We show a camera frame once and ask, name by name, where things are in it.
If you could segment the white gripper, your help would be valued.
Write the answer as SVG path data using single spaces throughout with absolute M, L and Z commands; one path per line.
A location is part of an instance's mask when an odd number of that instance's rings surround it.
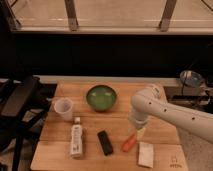
M 148 115 L 136 110 L 135 108 L 131 108 L 128 115 L 128 119 L 133 124 L 133 126 L 137 129 L 136 139 L 141 140 L 146 131 L 146 128 L 143 128 L 143 127 L 148 122 Z

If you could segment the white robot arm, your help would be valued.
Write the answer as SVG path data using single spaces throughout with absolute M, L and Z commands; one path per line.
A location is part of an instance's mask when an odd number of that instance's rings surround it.
M 131 97 L 129 120 L 137 130 L 154 116 L 213 143 L 213 114 L 182 107 L 161 100 L 162 90 L 156 84 L 145 86 Z

